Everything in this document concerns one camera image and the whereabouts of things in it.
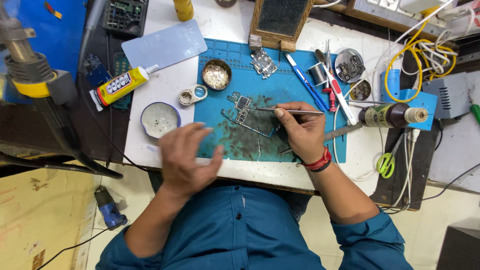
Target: tiled floor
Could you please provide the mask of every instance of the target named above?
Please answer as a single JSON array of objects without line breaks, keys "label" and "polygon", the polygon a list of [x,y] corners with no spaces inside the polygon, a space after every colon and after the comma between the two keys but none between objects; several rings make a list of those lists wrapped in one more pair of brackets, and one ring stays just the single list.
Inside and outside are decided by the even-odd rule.
[{"label": "tiled floor", "polygon": [[[123,180],[104,177],[102,185],[108,188],[122,214],[133,222],[155,195],[148,175],[135,167],[116,164],[112,166],[125,177]],[[436,195],[441,190],[428,186],[425,197]],[[447,226],[469,218],[478,219],[479,203],[480,195],[447,190],[442,196],[423,202],[418,212],[406,211],[392,215],[392,220],[406,241],[405,258],[415,270],[436,268]],[[105,229],[98,211],[94,228],[93,234]],[[338,248],[330,219],[320,197],[314,196],[308,204],[307,212],[300,221],[300,230],[310,250],[320,256],[323,266],[327,270],[337,270],[341,265],[343,252]],[[95,269],[103,248],[117,233],[107,231],[92,240],[87,270]]]}]

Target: gray power supply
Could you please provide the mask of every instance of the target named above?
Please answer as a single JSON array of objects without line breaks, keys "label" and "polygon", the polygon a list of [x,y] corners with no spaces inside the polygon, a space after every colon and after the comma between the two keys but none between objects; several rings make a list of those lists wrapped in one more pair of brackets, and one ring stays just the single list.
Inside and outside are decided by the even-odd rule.
[{"label": "gray power supply", "polygon": [[422,88],[425,93],[438,96],[435,118],[450,119],[470,111],[466,72],[424,82]]}]

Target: green scissors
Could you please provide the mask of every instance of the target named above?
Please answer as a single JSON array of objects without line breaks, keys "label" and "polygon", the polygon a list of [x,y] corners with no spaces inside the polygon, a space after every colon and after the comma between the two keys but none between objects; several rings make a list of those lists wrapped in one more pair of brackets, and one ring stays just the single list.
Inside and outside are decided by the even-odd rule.
[{"label": "green scissors", "polygon": [[383,154],[377,161],[377,172],[379,172],[380,175],[382,175],[382,177],[385,179],[390,178],[390,176],[393,174],[393,170],[395,169],[395,154],[400,146],[400,143],[402,142],[403,136],[404,134],[398,138],[392,153]]}]

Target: teal shirt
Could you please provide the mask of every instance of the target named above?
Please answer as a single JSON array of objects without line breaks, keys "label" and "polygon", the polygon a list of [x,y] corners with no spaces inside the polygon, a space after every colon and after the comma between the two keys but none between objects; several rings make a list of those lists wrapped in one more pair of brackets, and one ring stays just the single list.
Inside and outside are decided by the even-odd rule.
[{"label": "teal shirt", "polygon": [[[386,213],[352,225],[331,223],[344,252],[340,269],[413,269]],[[196,194],[174,220],[164,249],[148,258],[128,249],[127,229],[107,245],[96,269],[324,269],[288,204],[259,188],[224,186]]]}]

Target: blue utility knife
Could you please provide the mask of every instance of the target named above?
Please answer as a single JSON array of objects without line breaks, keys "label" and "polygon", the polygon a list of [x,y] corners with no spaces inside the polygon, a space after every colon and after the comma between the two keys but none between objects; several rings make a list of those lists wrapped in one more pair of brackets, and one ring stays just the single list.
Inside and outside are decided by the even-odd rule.
[{"label": "blue utility knife", "polygon": [[303,73],[303,71],[300,69],[299,66],[297,66],[297,63],[295,63],[295,61],[292,59],[292,57],[290,56],[290,54],[288,53],[284,53],[285,57],[287,58],[288,62],[290,62],[290,64],[292,65],[292,68],[293,68],[293,71],[295,72],[295,74],[298,76],[298,78],[300,79],[300,81],[303,83],[303,85],[305,86],[305,88],[307,88],[308,92],[310,93],[310,95],[312,96],[315,104],[317,104],[318,108],[321,110],[321,111],[328,111],[328,109],[330,109],[330,106],[328,105],[328,103],[325,102],[325,100],[318,94],[318,92],[315,90],[315,88],[313,88],[312,84],[310,83],[310,81],[307,79],[307,76],[305,75],[305,73]]}]

